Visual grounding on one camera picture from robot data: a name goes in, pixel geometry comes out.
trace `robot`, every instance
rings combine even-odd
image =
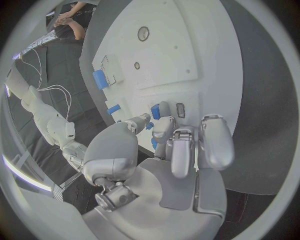
[[[33,114],[51,145],[93,186],[97,206],[83,218],[99,238],[112,226],[111,239],[213,239],[222,225],[227,197],[219,171],[234,161],[232,136],[218,114],[203,117],[199,128],[179,125],[167,102],[159,104],[160,119],[152,130],[157,148],[153,158],[137,166],[136,135],[149,124],[144,113],[100,132],[88,147],[75,141],[68,122],[29,86],[13,65],[6,85]]]

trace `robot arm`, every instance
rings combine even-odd
[[[54,107],[45,104],[40,92],[29,86],[13,65],[6,85],[20,100],[22,106],[33,114],[34,122],[50,145],[58,145],[62,155],[73,168],[81,172],[86,147],[75,139],[75,126],[68,122]]]

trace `person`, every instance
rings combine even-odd
[[[62,14],[54,23],[56,36],[60,39],[84,39],[95,7],[85,2],[64,5],[61,10]]]

